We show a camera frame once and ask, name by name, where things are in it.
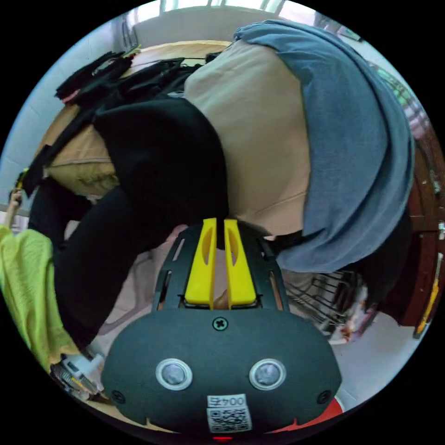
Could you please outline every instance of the wooden furniture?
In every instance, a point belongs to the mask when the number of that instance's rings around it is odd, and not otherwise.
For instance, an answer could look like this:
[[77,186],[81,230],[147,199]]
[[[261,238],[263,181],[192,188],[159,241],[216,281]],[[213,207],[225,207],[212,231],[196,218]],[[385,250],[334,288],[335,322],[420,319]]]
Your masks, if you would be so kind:
[[[415,178],[408,206],[413,223],[409,256],[397,284],[379,309],[401,326],[417,327],[428,307],[439,254],[445,254],[445,161],[430,124],[416,140]],[[438,296],[428,321],[435,314],[444,285],[442,261]]]

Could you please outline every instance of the metal rack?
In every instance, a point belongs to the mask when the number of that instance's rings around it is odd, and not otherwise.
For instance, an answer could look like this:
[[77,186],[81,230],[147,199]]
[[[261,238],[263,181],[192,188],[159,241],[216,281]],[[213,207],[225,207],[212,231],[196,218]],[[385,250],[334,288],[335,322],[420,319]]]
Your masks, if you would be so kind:
[[302,274],[284,271],[291,311],[310,319],[327,337],[352,315],[361,278],[355,272]]

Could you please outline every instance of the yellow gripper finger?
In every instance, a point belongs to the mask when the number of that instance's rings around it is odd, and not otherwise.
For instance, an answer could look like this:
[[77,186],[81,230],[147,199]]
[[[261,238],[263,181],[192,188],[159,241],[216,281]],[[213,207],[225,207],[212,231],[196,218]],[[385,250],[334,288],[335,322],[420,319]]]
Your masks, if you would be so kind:
[[229,309],[233,306],[250,305],[256,300],[256,292],[242,245],[238,222],[234,219],[224,221],[224,242]]
[[190,305],[207,305],[213,309],[215,260],[216,218],[204,219],[185,290],[185,300]]

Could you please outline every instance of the white wall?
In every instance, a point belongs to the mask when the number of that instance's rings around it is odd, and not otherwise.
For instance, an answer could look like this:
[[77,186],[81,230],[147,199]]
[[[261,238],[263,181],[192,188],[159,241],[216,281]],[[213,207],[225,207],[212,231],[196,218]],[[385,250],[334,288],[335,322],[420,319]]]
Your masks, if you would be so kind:
[[162,13],[137,23],[134,31],[143,48],[187,40],[230,42],[239,27],[276,17],[264,11],[238,7],[195,7]]
[[[80,40],[54,63],[27,98],[1,156],[0,205],[7,204],[17,175],[30,164],[44,133],[63,107],[54,97],[56,88],[73,72],[115,50],[113,31],[113,23],[108,22]],[[24,200],[22,208],[29,209],[29,204]]]

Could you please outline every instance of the screw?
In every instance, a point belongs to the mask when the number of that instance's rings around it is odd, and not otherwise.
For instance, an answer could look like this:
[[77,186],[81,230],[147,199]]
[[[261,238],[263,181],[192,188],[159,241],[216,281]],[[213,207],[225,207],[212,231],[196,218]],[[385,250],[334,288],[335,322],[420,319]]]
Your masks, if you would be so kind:
[[223,330],[227,329],[228,325],[229,325],[229,322],[223,317],[218,317],[213,320],[213,327],[217,331],[223,331]]
[[323,391],[317,398],[317,403],[322,405],[331,398],[331,392],[329,390]]
[[124,394],[120,393],[119,391],[113,391],[111,393],[111,398],[116,402],[123,404],[125,403],[125,397]]

